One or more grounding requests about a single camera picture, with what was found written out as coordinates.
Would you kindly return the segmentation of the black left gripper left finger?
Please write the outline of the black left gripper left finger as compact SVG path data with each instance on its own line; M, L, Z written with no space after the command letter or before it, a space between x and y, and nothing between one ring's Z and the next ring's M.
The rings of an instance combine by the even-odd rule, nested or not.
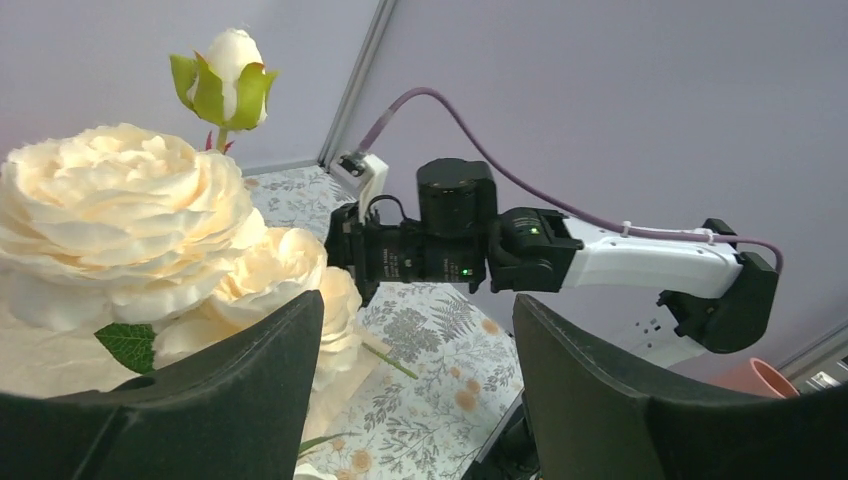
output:
M5 479L289 479L323 302L262 321L110 392L1 398Z

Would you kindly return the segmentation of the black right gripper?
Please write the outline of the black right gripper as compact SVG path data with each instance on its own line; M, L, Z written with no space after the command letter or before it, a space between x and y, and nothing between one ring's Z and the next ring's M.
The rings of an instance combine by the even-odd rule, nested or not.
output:
M383 282L465 284L476 292L486 278L488 228L498 215L497 193L483 161L438 158L416 172L420 219L384 225L375 208L364 224L357 201L334 210L324 246L327 262L350 273L364 303Z

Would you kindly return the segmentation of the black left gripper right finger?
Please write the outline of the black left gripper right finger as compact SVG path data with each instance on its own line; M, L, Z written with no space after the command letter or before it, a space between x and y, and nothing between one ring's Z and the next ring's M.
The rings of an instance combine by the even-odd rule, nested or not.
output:
M562 480L843 479L847 390L770 399L702 383L513 306L542 476Z

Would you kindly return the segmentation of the cream white rose stem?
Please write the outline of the cream white rose stem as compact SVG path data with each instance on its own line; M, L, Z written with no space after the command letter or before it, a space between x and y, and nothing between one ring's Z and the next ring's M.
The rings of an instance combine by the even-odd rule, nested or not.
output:
M153 327L156 369L139 377L316 291L311 393L349 369L363 301L353 278L309 231L266 226L226 148L119 124L12 151L1 177L10 316L55 333Z

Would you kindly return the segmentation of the beige kraft wrapping paper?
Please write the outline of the beige kraft wrapping paper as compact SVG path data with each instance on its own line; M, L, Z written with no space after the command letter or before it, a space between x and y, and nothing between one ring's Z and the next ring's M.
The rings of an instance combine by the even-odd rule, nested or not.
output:
M323 436L390 348L373 335L360 332L365 343L353 366L314 392L302 439ZM111 390L136 373L118 363L92 336L56 334L29 327L1 312L1 389L20 395L54 397L87 390Z

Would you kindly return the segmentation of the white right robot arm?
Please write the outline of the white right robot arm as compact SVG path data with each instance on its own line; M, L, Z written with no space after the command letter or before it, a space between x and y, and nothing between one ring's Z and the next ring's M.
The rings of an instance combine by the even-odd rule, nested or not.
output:
M548 292L587 286L655 289L659 313L621 326L622 348L670 367L706 352L731 354L764 335L778 272L741 252L726 226L694 230L605 228L550 209L500 211L482 161L439 158L416 173L420 215L380 222L387 165L353 153L340 167L359 197L333 211L330 265L347 270L369 302L383 282L464 284L476 291Z

